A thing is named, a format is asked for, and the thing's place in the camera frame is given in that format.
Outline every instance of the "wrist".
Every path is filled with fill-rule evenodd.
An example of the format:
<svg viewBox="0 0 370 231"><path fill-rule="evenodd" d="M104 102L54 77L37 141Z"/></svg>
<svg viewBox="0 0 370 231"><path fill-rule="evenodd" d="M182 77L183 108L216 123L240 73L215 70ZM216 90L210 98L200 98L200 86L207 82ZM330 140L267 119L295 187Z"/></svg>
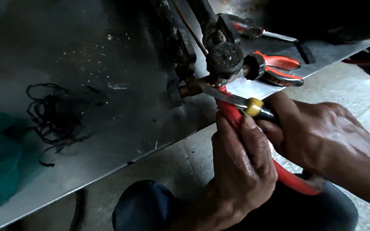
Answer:
<svg viewBox="0 0 370 231"><path fill-rule="evenodd" d="M221 195L211 180L196 203L168 230L223 230L239 223L247 213Z"/></svg>
<svg viewBox="0 0 370 231"><path fill-rule="evenodd" d="M326 172L332 182L344 187L356 196L370 202L370 150L358 152L351 158L337 161L336 166Z"/></svg>

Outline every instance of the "fingernail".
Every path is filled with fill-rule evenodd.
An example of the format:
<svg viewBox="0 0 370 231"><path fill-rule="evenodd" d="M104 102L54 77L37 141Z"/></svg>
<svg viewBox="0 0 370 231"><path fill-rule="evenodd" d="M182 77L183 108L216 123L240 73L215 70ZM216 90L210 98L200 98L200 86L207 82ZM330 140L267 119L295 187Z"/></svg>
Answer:
<svg viewBox="0 0 370 231"><path fill-rule="evenodd" d="M254 128L258 127L257 124L255 123L254 119L252 119L252 117L250 117L250 116L245 116L244 117L243 124L244 124L244 126L247 126L250 129L254 129Z"/></svg>

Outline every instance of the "tiled floor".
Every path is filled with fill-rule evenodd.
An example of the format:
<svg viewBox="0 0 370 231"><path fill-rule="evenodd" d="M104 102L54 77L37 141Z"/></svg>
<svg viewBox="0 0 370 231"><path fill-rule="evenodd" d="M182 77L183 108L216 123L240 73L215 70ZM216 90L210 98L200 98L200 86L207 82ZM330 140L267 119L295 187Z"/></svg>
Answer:
<svg viewBox="0 0 370 231"><path fill-rule="evenodd" d="M290 97L309 103L331 101L347 107L370 131L370 77L357 66L337 63L306 79L306 85L285 90ZM121 193L135 181L153 179L187 201L213 177L210 138L215 124L128 166L90 186L82 230L111 231L110 215ZM287 169L300 168L278 157ZM357 230L370 231L370 204L348 193L359 213ZM70 195L25 218L27 230L68 230L75 199Z"/></svg>

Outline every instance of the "knife handle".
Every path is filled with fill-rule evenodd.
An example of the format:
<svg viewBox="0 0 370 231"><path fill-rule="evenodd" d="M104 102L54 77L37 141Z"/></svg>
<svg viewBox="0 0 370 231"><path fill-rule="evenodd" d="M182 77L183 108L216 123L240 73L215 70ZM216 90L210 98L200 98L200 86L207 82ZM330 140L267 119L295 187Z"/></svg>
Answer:
<svg viewBox="0 0 370 231"><path fill-rule="evenodd" d="M220 90L223 93L229 94L225 86L218 87L218 90ZM239 110L233 104L227 103L219 99L215 100L216 104L219 107L219 110L222 112L225 119L237 132L239 132L242 120L242 115L239 112ZM273 160L273 164L275 165L276 171L278 173L278 181L280 181L287 187L299 193L309 196L315 196L320 193L320 191L314 185L312 185L311 183L304 179L295 176L294 174L280 166L279 163L276 162L275 160Z"/></svg>
<svg viewBox="0 0 370 231"><path fill-rule="evenodd" d="M244 110L244 113L254 117L256 120L267 120L279 125L277 114L272 109L266 108L263 101L249 98L246 106L247 109Z"/></svg>

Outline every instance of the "debris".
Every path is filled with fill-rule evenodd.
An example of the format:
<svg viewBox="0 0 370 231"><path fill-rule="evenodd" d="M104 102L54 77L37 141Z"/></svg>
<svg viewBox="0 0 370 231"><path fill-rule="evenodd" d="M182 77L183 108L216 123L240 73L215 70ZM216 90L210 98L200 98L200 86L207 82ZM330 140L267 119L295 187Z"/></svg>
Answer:
<svg viewBox="0 0 370 231"><path fill-rule="evenodd" d="M128 89L129 84L128 83L109 83L108 87L112 90L121 90L121 89Z"/></svg>

